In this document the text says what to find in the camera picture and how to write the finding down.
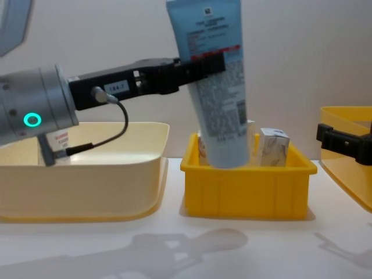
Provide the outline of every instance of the small cardboard box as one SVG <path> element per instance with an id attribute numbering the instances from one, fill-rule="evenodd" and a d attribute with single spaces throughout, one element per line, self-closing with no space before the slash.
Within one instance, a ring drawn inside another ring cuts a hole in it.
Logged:
<path id="1" fill-rule="evenodd" d="M 262 128 L 260 132 L 257 165 L 261 167 L 285 167 L 290 139 L 285 132 Z"/>

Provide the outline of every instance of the white table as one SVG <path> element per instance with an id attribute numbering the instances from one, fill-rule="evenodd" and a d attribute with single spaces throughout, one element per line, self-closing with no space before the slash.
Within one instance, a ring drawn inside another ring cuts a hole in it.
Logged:
<path id="1" fill-rule="evenodd" d="M 141 220 L 1 224 L 0 278 L 372 278 L 372 214 L 319 165 L 309 221 L 184 217 L 179 166 L 180 159 L 169 160 L 162 205 Z M 211 249 L 218 251 L 201 255 Z"/>

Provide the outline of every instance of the yellow plastic bin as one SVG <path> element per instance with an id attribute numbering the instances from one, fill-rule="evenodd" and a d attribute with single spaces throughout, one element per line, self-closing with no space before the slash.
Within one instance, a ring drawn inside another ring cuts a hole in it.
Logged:
<path id="1" fill-rule="evenodd" d="M 368 134 L 371 120 L 372 106 L 321 108 L 322 123 L 353 135 Z M 363 166 L 354 158 L 325 149 L 321 150 L 321 162 L 341 188 L 372 212 L 372 166 Z"/>
<path id="2" fill-rule="evenodd" d="M 200 166 L 192 134 L 181 163 L 189 216 L 305 219 L 309 176 L 317 167 L 292 144 L 285 167 L 214 169 Z"/>

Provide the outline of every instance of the red stripe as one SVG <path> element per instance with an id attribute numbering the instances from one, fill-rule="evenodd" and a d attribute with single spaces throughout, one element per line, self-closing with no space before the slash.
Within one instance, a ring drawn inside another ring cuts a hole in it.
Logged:
<path id="1" fill-rule="evenodd" d="M 58 136 L 56 137 L 56 140 L 59 140 L 60 138 L 63 138 L 63 137 L 67 137 L 68 135 L 69 135 L 68 132 L 63 133 L 62 135 L 58 135 Z"/>
<path id="2" fill-rule="evenodd" d="M 200 54 L 200 55 L 192 55 L 191 56 L 191 60 L 197 60 L 197 59 L 200 59 L 200 58 L 203 58 L 203 57 L 207 57 L 207 56 L 210 56 L 210 55 L 213 55 L 213 54 L 217 54 L 217 53 L 223 53 L 223 52 L 229 52 L 229 51 L 237 51 L 240 49 L 240 45 L 233 45 L 233 46 L 230 46 L 230 47 L 227 47 L 227 48 L 220 48 L 216 51 L 209 51 L 209 52 L 204 52 L 203 54 Z"/>

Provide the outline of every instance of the white wall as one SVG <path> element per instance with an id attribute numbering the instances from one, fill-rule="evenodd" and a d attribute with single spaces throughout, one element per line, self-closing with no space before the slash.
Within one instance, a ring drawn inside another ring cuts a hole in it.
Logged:
<path id="1" fill-rule="evenodd" d="M 285 130 L 308 156 L 321 106 L 372 105 L 372 1 L 242 0 L 248 116 Z M 60 63 L 67 76 L 177 56 L 165 0 L 35 0 L 26 42 L 0 74 Z M 131 121 L 171 125 L 168 155 L 198 129 L 188 92 L 125 101 Z M 114 106 L 81 121 L 120 121 Z"/>

